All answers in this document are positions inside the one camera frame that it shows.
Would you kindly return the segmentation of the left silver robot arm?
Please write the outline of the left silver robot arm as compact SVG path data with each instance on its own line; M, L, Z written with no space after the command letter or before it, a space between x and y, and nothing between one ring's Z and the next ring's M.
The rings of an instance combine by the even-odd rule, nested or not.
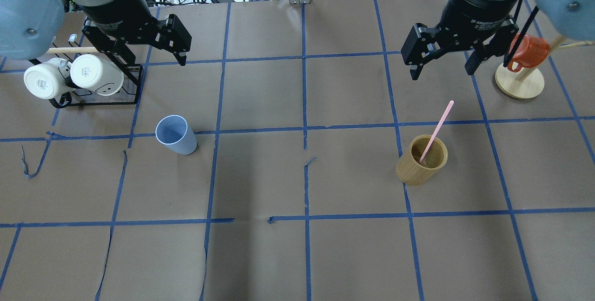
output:
M192 37L176 15L157 20L146 0L74 0L91 20L83 32L99 52L134 57L128 45L150 45L186 64ZM62 26L65 0L1 0L1 55L32 60L44 55Z

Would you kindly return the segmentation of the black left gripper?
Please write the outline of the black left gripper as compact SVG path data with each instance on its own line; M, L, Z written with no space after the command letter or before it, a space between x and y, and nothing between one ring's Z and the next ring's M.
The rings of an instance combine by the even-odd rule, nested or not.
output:
M151 45L173 54L180 66L187 63L192 36L177 15L165 20L153 17L145 0L111 0L98 6L81 6L96 28L95 34L84 28L92 45L104 54L128 79L142 76L142 65L128 48Z

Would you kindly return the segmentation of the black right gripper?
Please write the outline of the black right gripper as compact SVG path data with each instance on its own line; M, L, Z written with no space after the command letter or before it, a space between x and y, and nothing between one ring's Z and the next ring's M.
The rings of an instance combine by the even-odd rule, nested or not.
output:
M430 60L445 53L472 50L465 63L474 75L491 56L509 53L519 27L511 12L518 0L448 0L439 22L428 26L417 22L400 53L417 81Z

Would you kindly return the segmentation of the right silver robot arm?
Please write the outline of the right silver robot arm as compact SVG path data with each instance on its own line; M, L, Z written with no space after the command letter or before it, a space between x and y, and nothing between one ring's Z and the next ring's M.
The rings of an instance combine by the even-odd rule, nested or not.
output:
M511 11L522 0L448 0L433 28L416 23L400 51L417 80L423 67L449 52L471 51L465 64L473 75L485 60L508 56L519 32ZM556 31L572 40L593 40L594 0L534 0L534 13L544 13Z

